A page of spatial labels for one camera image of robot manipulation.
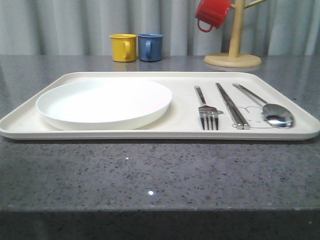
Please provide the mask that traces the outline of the red enamel mug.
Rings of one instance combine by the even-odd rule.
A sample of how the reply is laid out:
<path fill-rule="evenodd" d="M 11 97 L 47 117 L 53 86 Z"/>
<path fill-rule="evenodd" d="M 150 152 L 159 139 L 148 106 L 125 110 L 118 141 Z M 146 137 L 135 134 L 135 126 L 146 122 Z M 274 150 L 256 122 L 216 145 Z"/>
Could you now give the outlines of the red enamel mug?
<path fill-rule="evenodd" d="M 218 29 L 225 21 L 231 4 L 230 0 L 201 0 L 195 12 L 198 29 L 204 33 Z M 200 22 L 210 25 L 209 29 L 202 28 Z"/>

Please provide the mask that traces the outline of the wooden mug tree stand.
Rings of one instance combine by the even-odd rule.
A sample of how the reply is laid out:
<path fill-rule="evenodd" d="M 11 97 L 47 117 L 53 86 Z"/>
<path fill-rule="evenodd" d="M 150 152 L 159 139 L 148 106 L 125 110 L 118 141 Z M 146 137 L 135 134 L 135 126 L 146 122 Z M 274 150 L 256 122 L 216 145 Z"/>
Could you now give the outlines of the wooden mug tree stand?
<path fill-rule="evenodd" d="M 230 7 L 235 12 L 228 53 L 206 55 L 203 59 L 205 63 L 229 68 L 251 68 L 262 64 L 262 60 L 258 56 L 240 53 L 245 9 L 262 2 L 264 0 L 253 0 L 250 3 L 246 3 L 245 0 L 236 0 L 235 4 L 231 3 Z"/>

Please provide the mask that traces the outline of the steel fork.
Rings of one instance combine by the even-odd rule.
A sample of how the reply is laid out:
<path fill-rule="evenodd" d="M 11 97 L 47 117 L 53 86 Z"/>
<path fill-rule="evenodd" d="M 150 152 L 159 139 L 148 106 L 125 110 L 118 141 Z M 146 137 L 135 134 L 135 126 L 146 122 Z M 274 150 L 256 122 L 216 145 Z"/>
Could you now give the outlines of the steel fork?
<path fill-rule="evenodd" d="M 219 129 L 219 112 L 213 107 L 207 105 L 203 92 L 200 86 L 194 86 L 195 92 L 199 97 L 202 106 L 198 107 L 199 118 L 203 130 L 218 130 Z"/>

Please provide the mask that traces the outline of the cream rabbit serving tray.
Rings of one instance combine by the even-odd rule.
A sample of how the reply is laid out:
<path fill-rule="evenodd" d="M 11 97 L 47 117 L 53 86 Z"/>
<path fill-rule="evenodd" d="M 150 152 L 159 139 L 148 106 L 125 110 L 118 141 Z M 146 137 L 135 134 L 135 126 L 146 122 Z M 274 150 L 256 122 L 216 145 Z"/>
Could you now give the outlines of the cream rabbit serving tray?
<path fill-rule="evenodd" d="M 172 100 L 156 121 L 131 130 L 62 130 L 45 121 L 37 99 L 56 87 L 90 79 L 146 80 L 167 87 Z M 243 85 L 271 104 L 287 108 L 293 128 L 275 128 L 263 116 L 263 105 L 233 86 Z M 202 106 L 194 86 L 200 86 L 206 104 L 218 110 L 218 130 L 203 130 Z M 258 76 L 243 72 L 73 72 L 65 74 L 17 107 L 0 121 L 0 132 L 10 139 L 220 139 L 307 140 L 320 132 L 320 122 Z"/>

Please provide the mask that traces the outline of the white round plate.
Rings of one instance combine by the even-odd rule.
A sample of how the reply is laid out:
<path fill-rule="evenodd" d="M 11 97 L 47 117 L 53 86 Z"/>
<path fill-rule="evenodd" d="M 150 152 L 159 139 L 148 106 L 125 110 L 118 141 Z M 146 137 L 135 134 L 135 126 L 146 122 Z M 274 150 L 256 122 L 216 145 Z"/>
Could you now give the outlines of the white round plate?
<path fill-rule="evenodd" d="M 150 80 L 96 78 L 55 87 L 35 106 L 60 130 L 134 130 L 161 118 L 172 97 L 166 86 Z"/>

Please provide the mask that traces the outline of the yellow enamel mug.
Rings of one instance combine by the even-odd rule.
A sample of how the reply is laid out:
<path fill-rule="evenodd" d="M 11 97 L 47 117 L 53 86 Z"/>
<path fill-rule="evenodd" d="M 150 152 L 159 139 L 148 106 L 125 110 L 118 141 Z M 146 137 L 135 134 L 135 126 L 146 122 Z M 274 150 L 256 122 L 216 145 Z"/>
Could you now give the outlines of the yellow enamel mug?
<path fill-rule="evenodd" d="M 111 34 L 112 57 L 115 62 L 133 62 L 136 60 L 137 35 L 130 33 Z"/>

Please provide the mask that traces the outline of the blue enamel mug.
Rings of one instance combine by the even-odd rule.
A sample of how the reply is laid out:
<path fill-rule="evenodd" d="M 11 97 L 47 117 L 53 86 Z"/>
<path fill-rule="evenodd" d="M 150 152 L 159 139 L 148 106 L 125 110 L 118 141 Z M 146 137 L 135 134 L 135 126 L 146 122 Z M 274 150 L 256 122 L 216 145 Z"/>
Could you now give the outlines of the blue enamel mug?
<path fill-rule="evenodd" d="M 140 61 L 157 62 L 162 59 L 163 34 L 140 33 L 138 35 L 138 57 Z"/>

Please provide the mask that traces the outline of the steel spoon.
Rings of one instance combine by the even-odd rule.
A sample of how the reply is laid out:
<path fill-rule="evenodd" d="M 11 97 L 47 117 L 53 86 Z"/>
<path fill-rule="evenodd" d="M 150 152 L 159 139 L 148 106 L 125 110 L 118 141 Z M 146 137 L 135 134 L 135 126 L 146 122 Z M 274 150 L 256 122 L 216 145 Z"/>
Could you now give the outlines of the steel spoon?
<path fill-rule="evenodd" d="M 262 104 L 262 115 L 264 116 L 265 120 L 274 128 L 279 129 L 290 129 L 295 126 L 296 120 L 294 115 L 284 106 L 269 103 L 245 86 L 239 83 L 233 83 L 234 87 L 238 90 L 244 92 L 251 98 L 256 99 L 257 101 L 261 102 Z"/>

